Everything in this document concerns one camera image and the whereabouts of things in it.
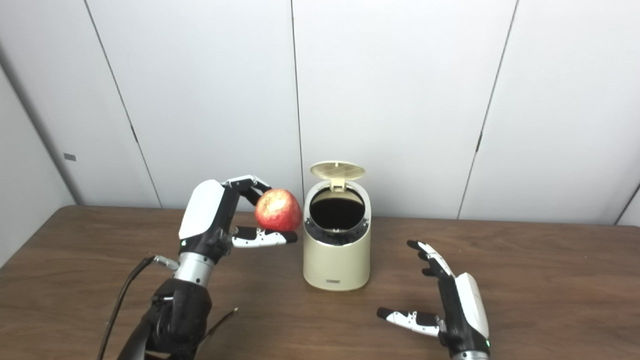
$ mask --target trash can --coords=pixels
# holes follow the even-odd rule
[[[311,173],[324,181],[305,198],[304,277],[324,290],[360,288],[371,269],[371,203],[353,180],[365,170],[346,161],[323,161]]]

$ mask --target wooden table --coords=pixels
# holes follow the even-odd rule
[[[176,258],[182,211],[70,206],[0,270],[0,358],[93,359],[105,322],[141,258]],[[254,225],[252,214],[236,223]],[[433,338],[376,317],[378,306],[442,313],[436,281],[405,245],[430,243],[478,281],[492,359],[640,359],[640,228],[375,218],[368,285],[322,291],[302,277],[301,243],[235,249],[209,283],[209,323],[238,313],[200,359],[436,359]],[[133,283],[106,359],[119,353],[170,273]]]

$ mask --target black cable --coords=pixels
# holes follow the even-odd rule
[[[138,276],[142,272],[142,270],[149,266],[149,264],[151,264],[153,261],[154,257],[142,259],[142,261],[140,261],[140,264],[138,264],[138,266],[133,269],[131,274],[129,274],[127,280],[124,282],[122,290],[120,290],[120,294],[118,295],[118,300],[116,300],[116,304],[113,307],[111,318],[107,323],[107,329],[104,331],[104,337],[102,337],[102,344],[100,344],[100,350],[98,351],[97,360],[102,360],[102,357],[104,357],[104,351],[107,349],[107,342],[109,342],[109,336],[111,335],[113,324],[116,322],[118,311],[120,310],[120,306],[122,305],[122,301],[124,300],[124,295],[127,293],[127,289],[129,289],[129,285],[131,285],[131,282],[136,278],[136,276]]]
[[[233,314],[236,313],[236,311],[238,311],[238,308],[235,308],[231,311],[229,311],[225,316],[222,316],[222,319],[218,320],[218,322],[216,322],[216,325],[213,325],[211,327],[211,329],[209,329],[209,331],[207,331],[207,333],[205,334],[205,336],[202,338],[202,340],[200,340],[200,342],[205,341],[205,339],[207,339],[209,336],[213,335],[214,332],[216,332],[216,329],[222,325],[223,322],[227,321],[227,319],[229,319],[231,316],[233,316]]]

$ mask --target red apple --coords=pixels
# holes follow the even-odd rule
[[[291,192],[271,189],[255,205],[255,218],[264,229],[294,231],[302,222],[302,210]]]

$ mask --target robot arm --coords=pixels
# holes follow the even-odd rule
[[[131,334],[118,360],[146,360],[148,351],[169,354],[173,360],[193,360],[207,336],[211,310],[207,284],[213,267],[232,247],[263,247],[296,242],[295,232],[254,227],[230,231],[240,197],[255,205],[271,189],[255,176],[223,183],[204,181],[194,190],[180,225],[179,258],[156,257],[156,263],[173,270],[152,297],[150,309]]]
[[[422,273],[438,279],[445,319],[435,314],[385,307],[378,309],[378,317],[438,337],[454,360],[487,360],[490,355],[489,326],[476,280],[467,273],[456,277],[442,256],[428,244],[409,240],[407,245],[418,250],[418,257],[429,263],[429,268],[422,269]]]

